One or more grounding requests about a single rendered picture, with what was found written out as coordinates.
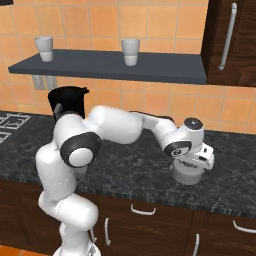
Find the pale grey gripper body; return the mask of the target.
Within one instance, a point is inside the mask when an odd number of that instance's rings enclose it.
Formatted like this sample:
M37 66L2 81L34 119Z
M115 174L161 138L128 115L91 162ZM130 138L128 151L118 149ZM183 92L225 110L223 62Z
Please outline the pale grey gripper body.
M173 178L184 185L196 185L203 173L204 169L175 159L171 165Z

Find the dark wood drawer front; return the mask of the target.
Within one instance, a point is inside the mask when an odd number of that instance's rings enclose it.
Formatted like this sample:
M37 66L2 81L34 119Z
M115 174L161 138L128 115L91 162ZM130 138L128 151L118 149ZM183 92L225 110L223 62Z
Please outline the dark wood drawer front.
M239 231L235 225L256 230L256 219L208 213L203 227L214 236L215 241L256 246L256 234Z
M175 230L183 234L187 234L190 228L192 211L189 209L102 195L98 196L98 202L100 212L106 216L114 214L120 218L136 219L141 223L146 223L147 226L159 224L162 229ZM135 214L130 210L131 204L135 209L142 211L152 211L155 207L156 213L153 216Z

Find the white grey cup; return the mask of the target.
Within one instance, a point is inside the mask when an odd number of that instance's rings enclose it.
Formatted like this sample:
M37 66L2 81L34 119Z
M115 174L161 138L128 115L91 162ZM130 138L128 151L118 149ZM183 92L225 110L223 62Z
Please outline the white grey cup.
M123 39L121 46L125 64L127 66L135 66L138 60L140 41L138 39Z
M50 36L40 36L34 39L40 57L44 62L53 60L53 38Z

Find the black hob with white grates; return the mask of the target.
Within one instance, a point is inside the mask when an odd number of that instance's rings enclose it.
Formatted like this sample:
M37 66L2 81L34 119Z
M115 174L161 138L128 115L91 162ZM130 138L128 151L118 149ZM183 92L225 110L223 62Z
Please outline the black hob with white grates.
M17 133L30 118L27 114L0 112L0 145Z

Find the dark grey wall shelf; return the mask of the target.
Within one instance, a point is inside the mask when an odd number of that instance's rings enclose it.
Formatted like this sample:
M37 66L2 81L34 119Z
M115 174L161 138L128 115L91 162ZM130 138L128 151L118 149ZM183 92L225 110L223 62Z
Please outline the dark grey wall shelf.
M8 67L10 73L50 75L162 83L206 83L201 56L197 54L138 54L137 64L129 67L118 51L55 49L53 60L43 62L39 54Z

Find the dark wood wall cupboard door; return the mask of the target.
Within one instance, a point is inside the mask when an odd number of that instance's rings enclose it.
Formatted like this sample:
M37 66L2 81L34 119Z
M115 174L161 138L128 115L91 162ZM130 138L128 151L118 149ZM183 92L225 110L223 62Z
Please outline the dark wood wall cupboard door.
M219 70L234 2L232 39L225 68ZM256 88L256 0L209 0L201 58L207 84Z

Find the grey wall socket plate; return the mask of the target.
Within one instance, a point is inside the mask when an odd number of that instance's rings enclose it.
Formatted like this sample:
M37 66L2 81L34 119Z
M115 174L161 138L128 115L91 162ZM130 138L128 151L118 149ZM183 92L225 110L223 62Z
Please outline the grey wall socket plate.
M45 90L44 77L42 75L33 75L32 76L33 85L36 90Z
M58 87L57 80L56 80L55 76L46 76L45 81L46 81L47 89L49 91Z

